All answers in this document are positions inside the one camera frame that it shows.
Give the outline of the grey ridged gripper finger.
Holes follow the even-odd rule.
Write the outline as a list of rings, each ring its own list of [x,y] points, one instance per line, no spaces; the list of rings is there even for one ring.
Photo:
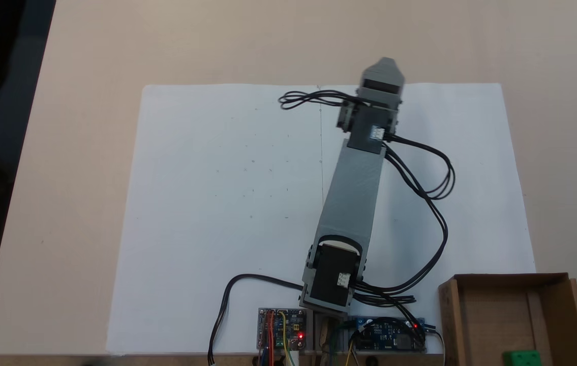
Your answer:
[[[366,81],[388,85],[404,86],[405,76],[393,58],[382,57],[374,65],[367,67],[361,74],[361,83]]]

